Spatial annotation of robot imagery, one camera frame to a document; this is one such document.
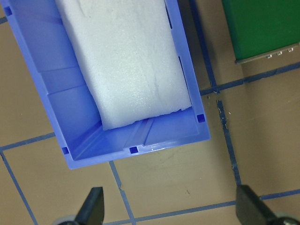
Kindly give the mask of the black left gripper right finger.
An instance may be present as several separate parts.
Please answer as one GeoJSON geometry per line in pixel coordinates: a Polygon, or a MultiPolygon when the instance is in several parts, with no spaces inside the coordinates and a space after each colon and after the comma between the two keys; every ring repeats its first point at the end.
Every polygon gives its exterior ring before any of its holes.
{"type": "Polygon", "coordinates": [[[274,225],[279,220],[248,185],[236,187],[235,213],[242,225],[274,225]]]}

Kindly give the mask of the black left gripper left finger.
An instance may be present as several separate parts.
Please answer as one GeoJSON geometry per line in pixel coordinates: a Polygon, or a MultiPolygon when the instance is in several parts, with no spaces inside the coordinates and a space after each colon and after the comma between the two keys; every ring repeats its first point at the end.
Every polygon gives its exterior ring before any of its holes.
{"type": "Polygon", "coordinates": [[[93,187],[75,217],[76,225],[102,225],[105,217],[102,187],[93,187]]]}

